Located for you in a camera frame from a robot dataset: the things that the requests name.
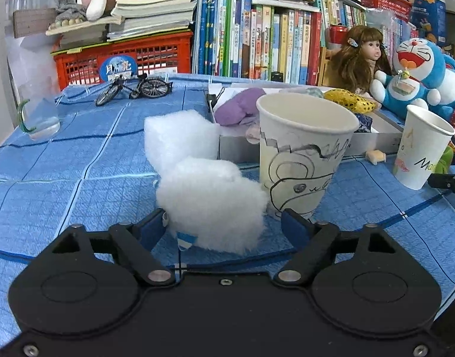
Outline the white foam block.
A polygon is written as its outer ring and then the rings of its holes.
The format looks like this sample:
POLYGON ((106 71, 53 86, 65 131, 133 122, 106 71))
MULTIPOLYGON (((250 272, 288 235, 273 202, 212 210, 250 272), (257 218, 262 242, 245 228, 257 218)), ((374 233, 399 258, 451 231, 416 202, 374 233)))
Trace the white foam block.
POLYGON ((219 125, 196 110, 182 110, 144 120, 144 151, 153 169, 164 176, 188 157, 217 159, 219 125))

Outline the small beige soft piece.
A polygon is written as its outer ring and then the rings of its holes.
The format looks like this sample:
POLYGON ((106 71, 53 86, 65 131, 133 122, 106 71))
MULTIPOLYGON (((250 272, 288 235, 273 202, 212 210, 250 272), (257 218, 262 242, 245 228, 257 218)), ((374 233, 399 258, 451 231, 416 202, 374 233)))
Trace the small beige soft piece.
POLYGON ((386 162, 386 154, 380 150, 370 150, 365 153, 365 158, 372 165, 378 165, 379 163, 386 162))

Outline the white shallow box tray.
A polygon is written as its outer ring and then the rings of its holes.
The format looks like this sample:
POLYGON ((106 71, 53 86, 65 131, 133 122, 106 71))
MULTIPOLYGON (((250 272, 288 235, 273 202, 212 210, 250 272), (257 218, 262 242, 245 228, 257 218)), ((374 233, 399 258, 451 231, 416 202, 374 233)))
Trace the white shallow box tray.
POLYGON ((266 81, 211 84, 207 97, 211 115, 216 117, 239 93, 249 96, 255 110, 234 125, 221 127, 219 159, 263 165, 299 154, 318 167, 337 165, 344 156, 375 150, 395 154, 399 149, 402 125, 382 110, 373 110, 368 114, 371 131, 361 132, 354 112, 327 101, 327 90, 317 86, 266 81))

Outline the white fluffy plush toy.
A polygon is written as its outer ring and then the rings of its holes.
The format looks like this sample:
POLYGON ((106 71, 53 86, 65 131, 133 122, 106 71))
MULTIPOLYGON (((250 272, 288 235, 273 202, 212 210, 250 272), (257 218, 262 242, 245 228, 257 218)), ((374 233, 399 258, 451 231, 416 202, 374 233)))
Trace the white fluffy plush toy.
POLYGON ((230 161, 183 159, 161 177, 156 201, 180 250, 243 255, 265 230, 266 192, 230 161))

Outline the row of upright books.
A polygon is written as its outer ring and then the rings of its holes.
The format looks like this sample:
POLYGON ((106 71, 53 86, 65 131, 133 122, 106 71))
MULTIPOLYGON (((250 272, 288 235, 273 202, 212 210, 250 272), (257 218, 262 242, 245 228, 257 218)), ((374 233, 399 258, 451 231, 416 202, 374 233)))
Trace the row of upright books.
POLYGON ((318 85, 330 25, 374 27, 388 58, 418 35, 407 0, 198 0, 193 73, 318 85))

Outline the navy floral drawstring pouch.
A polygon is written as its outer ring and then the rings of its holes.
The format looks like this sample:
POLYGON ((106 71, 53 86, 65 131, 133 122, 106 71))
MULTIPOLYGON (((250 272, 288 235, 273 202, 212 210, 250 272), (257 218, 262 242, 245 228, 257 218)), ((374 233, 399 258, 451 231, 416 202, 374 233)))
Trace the navy floral drawstring pouch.
POLYGON ((360 126, 355 133, 371 133, 372 118, 368 115, 355 113, 360 126))

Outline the purple plush toy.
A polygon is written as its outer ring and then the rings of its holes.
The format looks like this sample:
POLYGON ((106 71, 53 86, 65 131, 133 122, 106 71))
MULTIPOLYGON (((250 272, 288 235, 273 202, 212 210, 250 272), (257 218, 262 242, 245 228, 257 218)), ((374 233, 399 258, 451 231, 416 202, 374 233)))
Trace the purple plush toy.
POLYGON ((220 126, 251 123, 258 115, 256 103, 266 92, 257 87, 241 91, 225 91, 214 108, 214 117, 220 126))

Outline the miniature black bicycle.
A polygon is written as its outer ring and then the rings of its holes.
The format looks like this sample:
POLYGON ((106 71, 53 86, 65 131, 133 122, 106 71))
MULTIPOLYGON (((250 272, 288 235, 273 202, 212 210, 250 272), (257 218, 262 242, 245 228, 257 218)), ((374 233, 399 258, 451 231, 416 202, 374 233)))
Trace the miniature black bicycle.
POLYGON ((173 83, 166 82, 158 76, 148 76, 143 73, 137 78, 116 77, 108 87, 95 99, 96 107, 103 107, 117 97, 119 93, 127 90, 131 100, 148 98, 157 99, 167 96, 173 91, 173 83))

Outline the green checked cloth scrunchie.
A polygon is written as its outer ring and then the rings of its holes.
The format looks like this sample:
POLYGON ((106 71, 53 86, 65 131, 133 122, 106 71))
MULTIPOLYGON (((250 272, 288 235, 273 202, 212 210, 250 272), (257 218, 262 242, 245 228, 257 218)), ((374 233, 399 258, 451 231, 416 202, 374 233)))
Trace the green checked cloth scrunchie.
POLYGON ((279 93, 299 93, 304 95, 310 95, 316 98, 324 98, 323 92, 318 87, 309 86, 290 87, 280 90, 279 93))

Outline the gold sequin pouch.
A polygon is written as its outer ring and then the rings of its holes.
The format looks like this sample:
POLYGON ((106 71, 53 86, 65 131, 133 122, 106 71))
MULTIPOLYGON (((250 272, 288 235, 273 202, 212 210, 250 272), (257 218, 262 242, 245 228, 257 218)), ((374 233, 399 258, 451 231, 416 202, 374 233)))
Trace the gold sequin pouch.
POLYGON ((323 97, 356 114, 365 115, 373 112, 377 108, 374 101, 344 89, 328 90, 323 94, 323 97))

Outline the brown haired doll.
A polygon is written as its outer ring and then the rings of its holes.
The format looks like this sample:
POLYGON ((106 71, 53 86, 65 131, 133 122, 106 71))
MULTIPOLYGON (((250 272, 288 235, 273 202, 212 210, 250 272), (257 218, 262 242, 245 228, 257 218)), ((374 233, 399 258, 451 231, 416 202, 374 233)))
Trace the brown haired doll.
POLYGON ((330 56, 329 87, 364 94, 377 71, 392 74, 381 31, 363 25, 352 27, 341 48, 330 56))

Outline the small white paper cup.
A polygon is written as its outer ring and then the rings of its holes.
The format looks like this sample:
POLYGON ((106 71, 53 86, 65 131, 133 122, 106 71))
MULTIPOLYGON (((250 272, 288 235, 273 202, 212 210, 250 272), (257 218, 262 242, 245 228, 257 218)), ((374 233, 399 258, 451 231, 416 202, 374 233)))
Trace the small white paper cup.
POLYGON ((408 105, 393 174, 411 190, 419 190, 436 169, 455 134, 454 127, 425 108, 408 105))

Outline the blue Doraemon plush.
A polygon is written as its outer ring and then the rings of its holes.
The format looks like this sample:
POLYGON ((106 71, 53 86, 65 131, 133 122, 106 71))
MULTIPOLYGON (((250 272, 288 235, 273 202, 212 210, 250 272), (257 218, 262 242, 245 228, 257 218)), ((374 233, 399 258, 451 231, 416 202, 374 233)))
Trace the blue Doraemon plush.
POLYGON ((435 43, 413 38, 400 43, 391 76, 376 71, 369 93, 398 118, 406 118, 407 106, 429 110, 449 121, 455 111, 455 60, 435 43))

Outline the clear glass cup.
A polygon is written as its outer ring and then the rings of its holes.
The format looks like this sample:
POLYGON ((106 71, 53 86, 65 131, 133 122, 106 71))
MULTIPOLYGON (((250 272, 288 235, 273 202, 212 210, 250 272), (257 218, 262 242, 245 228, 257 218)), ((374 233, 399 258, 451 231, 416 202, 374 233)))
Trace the clear glass cup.
POLYGON ((61 123, 56 108, 57 94, 50 76, 31 79, 19 87, 19 128, 31 140, 46 140, 59 132, 61 123))

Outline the stack of flat books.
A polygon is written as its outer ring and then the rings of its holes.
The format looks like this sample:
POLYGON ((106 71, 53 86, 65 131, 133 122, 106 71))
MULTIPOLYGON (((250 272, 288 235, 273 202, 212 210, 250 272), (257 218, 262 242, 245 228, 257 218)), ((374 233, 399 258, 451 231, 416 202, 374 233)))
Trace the stack of flat books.
POLYGON ((115 0, 114 8, 89 22, 81 0, 55 0, 56 17, 45 33, 60 50, 190 27, 198 0, 115 0))

